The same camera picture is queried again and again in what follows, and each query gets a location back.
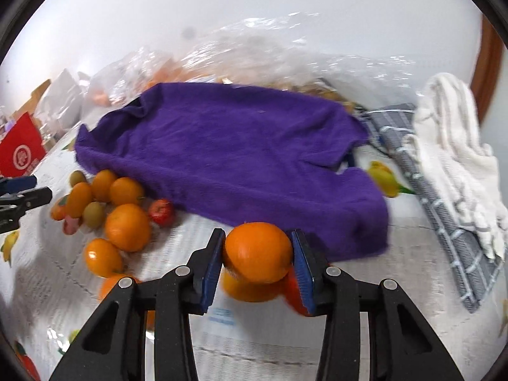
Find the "red box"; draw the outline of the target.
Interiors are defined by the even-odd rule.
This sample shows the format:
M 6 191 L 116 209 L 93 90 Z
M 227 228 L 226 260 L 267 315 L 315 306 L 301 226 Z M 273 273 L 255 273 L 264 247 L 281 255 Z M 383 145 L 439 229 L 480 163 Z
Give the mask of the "red box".
M 4 177 L 29 176 L 46 155 L 39 129 L 23 114 L 1 141 L 0 170 Z

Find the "small clear plastic bag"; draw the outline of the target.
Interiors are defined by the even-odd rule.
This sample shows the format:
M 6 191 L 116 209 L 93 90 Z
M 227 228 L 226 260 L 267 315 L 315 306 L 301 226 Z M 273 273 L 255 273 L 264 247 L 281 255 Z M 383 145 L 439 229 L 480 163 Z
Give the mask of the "small clear plastic bag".
M 90 107 L 121 107 L 145 91 L 164 69 L 172 67 L 174 58 L 168 52 L 149 46 L 128 53 L 108 64 L 90 80 L 84 104 Z

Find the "white striped towel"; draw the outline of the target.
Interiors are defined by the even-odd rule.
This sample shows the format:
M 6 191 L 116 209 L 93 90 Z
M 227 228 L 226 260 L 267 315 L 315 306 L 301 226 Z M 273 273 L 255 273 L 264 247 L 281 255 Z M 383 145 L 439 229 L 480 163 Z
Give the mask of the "white striped towel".
M 485 256 L 505 258 L 507 208 L 499 188 L 498 160 L 480 139 L 471 89 L 450 73 L 424 87 L 402 145 L 455 223 L 477 235 Z

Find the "large orange mandarin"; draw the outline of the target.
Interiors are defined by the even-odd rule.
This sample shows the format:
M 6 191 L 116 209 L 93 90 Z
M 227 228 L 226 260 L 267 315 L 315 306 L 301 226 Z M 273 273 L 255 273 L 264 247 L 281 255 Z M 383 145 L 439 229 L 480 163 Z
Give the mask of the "large orange mandarin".
M 293 246 L 284 231 L 265 222 L 244 223 L 226 236 L 225 268 L 237 279 L 272 284 L 283 279 L 292 265 Z

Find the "orange mandarin front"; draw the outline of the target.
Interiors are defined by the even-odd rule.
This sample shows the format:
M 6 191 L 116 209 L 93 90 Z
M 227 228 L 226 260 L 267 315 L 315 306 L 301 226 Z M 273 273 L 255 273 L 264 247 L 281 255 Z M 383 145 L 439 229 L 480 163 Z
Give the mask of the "orange mandarin front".
M 102 238 L 93 239 L 86 245 L 84 262 L 91 273 L 101 278 L 109 278 L 124 271 L 120 251 Z

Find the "green-brown round fruit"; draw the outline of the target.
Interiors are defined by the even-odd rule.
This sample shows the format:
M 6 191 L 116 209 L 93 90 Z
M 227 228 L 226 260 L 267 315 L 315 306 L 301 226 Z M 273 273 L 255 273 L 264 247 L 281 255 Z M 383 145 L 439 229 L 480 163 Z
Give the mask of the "green-brown round fruit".
M 85 207 L 82 218 L 84 224 L 88 228 L 96 230 L 100 228 L 105 221 L 105 208 L 100 202 L 93 201 Z

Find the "oval orange kumquat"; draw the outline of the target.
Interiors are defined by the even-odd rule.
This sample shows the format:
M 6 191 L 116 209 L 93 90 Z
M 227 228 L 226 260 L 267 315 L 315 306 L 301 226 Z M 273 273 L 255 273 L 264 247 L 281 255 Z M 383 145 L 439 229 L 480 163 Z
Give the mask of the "oval orange kumquat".
M 73 218 L 81 217 L 84 209 L 94 200 L 91 185 L 87 182 L 76 184 L 67 197 L 65 204 L 66 215 Z

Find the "small green fruit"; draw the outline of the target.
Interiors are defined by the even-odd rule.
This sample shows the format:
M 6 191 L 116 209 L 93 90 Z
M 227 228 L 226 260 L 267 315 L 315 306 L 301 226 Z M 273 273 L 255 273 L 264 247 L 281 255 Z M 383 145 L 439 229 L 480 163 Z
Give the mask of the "small green fruit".
M 80 170 L 75 170 L 70 174 L 69 183 L 72 188 L 74 188 L 79 183 L 87 183 L 87 178 L 85 174 Z

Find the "purple towel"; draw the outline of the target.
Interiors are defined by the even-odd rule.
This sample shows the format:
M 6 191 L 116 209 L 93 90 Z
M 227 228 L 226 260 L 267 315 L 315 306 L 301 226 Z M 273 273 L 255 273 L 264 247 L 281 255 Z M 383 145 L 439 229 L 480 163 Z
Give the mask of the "purple towel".
M 300 229 L 332 262 L 387 249 L 386 201 L 351 162 L 368 132 L 336 102 L 252 86 L 158 84 L 97 126 L 76 159 L 230 226 Z

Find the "red cherry tomato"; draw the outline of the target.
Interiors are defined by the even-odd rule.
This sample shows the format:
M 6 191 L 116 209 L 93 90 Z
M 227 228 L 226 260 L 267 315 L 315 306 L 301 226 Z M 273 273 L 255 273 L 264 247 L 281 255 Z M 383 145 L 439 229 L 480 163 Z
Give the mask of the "red cherry tomato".
M 176 220 L 173 204 L 166 199 L 154 200 L 148 210 L 151 220 L 160 227 L 170 227 Z

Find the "grey checked cloth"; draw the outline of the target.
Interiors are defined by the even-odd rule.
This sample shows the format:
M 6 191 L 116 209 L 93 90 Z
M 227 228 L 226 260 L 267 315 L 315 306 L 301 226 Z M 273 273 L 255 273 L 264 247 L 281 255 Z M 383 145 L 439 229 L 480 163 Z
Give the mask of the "grey checked cloth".
M 449 258 L 457 289 L 466 310 L 476 312 L 492 291 L 503 268 L 500 261 L 489 261 L 476 236 L 453 220 L 444 200 L 425 179 L 406 147 L 404 138 L 413 133 L 411 103 L 368 110 L 355 107 L 356 117 L 366 126 L 369 143 L 390 157 L 411 185 L 425 214 Z

